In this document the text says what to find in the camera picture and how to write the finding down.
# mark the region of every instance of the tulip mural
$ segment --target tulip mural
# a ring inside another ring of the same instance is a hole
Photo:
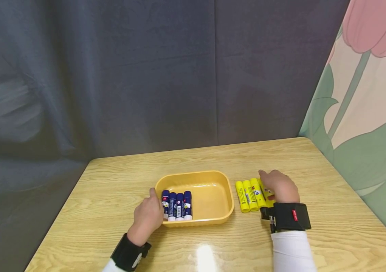
[[[344,42],[362,53],[338,114],[328,132],[333,137],[361,80],[370,55],[386,57],[386,1],[351,1],[343,21]]]
[[[351,0],[300,135],[386,226],[385,0]]]

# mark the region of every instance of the white sleeve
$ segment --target white sleeve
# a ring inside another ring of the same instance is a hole
[[[306,232],[272,234],[274,272],[316,272]]]
[[[116,266],[113,259],[110,259],[105,268],[102,270],[102,272],[126,272],[123,269],[120,269]]]

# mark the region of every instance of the yellow glue stick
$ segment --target yellow glue stick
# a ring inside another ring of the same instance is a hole
[[[248,207],[247,198],[244,192],[243,183],[241,181],[237,181],[235,183],[235,189],[237,190],[238,200],[240,201],[241,212],[250,212],[250,208]]]
[[[258,180],[256,178],[250,179],[250,184],[252,185],[253,194],[255,195],[256,203],[259,208],[266,207],[264,196],[262,195],[261,186],[259,186]]]
[[[251,211],[258,211],[258,204],[256,204],[255,195],[253,194],[252,186],[250,181],[243,181],[244,192],[246,194],[247,203]]]
[[[258,183],[259,183],[259,186],[261,187],[261,191],[262,191],[262,194],[264,195],[264,199],[265,199],[265,206],[267,208],[272,208],[275,201],[274,200],[269,200],[268,197],[270,195],[273,195],[272,191],[270,191],[269,189],[267,188],[264,188],[264,186],[262,185],[262,181],[260,178],[258,178]]]

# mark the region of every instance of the red label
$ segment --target red label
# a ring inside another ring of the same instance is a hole
[[[294,221],[298,221],[296,210],[293,210],[293,217],[294,217]]]

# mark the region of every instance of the glue stick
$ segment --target glue stick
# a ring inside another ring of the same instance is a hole
[[[164,221],[168,220],[168,203],[169,203],[168,198],[169,198],[169,195],[170,195],[170,192],[168,190],[164,190],[163,194],[161,196],[161,202],[162,202],[163,209],[164,209],[164,215],[163,215]]]
[[[237,190],[238,200],[240,201],[241,212],[250,212],[250,208],[248,207],[247,198],[244,192],[243,183],[241,181],[237,181],[235,183],[235,189]]]
[[[168,220],[176,220],[176,193],[170,193],[168,202]]]
[[[256,204],[256,199],[255,195],[253,194],[252,186],[250,184],[250,181],[245,180],[243,181],[243,187],[244,187],[244,192],[247,198],[247,203],[250,208],[250,211],[258,211],[258,204]]]
[[[192,220],[192,193],[190,191],[184,192],[184,220]]]
[[[265,188],[265,187],[262,185],[262,181],[261,181],[260,178],[258,178],[258,183],[259,183],[259,186],[261,186],[262,195],[264,196],[264,199],[265,199],[265,206],[266,206],[267,208],[273,208],[275,201],[274,201],[274,200],[269,200],[269,199],[268,199],[268,197],[269,197],[270,195],[273,195],[272,191],[270,191],[269,189]]]
[[[184,194],[176,195],[176,221],[184,221]]]
[[[266,207],[266,203],[264,200],[264,196],[262,195],[261,186],[259,186],[259,182],[256,178],[250,179],[250,184],[252,185],[253,194],[255,195],[256,203],[259,208]]]

